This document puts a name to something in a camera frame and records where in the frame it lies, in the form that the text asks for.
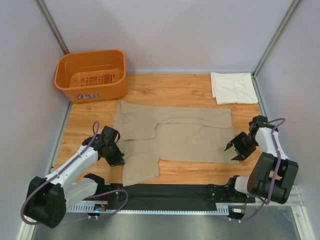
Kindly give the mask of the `beige t shirt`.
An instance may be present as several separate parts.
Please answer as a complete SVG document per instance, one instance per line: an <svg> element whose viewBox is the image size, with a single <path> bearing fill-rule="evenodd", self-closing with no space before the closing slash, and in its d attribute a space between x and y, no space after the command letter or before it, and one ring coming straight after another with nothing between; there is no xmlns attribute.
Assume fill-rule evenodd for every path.
<svg viewBox="0 0 320 240"><path fill-rule="evenodd" d="M160 175L160 159L173 162L239 164L231 109L149 106L121 101L114 129L124 153L122 183L140 184Z"/></svg>

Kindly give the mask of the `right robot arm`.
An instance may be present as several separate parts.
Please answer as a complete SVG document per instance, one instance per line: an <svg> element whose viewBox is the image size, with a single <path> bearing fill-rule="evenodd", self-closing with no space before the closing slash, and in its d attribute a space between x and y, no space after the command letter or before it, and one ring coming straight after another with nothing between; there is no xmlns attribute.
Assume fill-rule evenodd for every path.
<svg viewBox="0 0 320 240"><path fill-rule="evenodd" d="M228 181L225 196L231 202L243 194L262 199L264 204L275 202L285 204L290 196L299 165L283 151L279 141L279 126L286 120L273 125L266 116L257 115L249 122L249 133L241 132L226 145L237 155L233 161L244 161L259 148L260 156L249 177L235 175Z"/></svg>

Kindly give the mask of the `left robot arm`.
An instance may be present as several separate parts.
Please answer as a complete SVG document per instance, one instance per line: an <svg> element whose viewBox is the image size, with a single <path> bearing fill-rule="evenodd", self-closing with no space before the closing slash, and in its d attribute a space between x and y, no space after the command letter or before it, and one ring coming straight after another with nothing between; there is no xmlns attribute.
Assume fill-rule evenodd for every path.
<svg viewBox="0 0 320 240"><path fill-rule="evenodd" d="M120 140L118 130L95 121L92 126L93 136L85 139L75 154L61 167L45 177L34 177L28 186L27 195L20 210L22 221L28 225L43 224L51 229L63 220L67 210L78 202L87 199L101 200L113 193L124 193L124 189L106 191L105 180L95 174L87 174L75 183L75 180L88 167L104 158L114 167L124 165L124 154L117 146Z"/></svg>

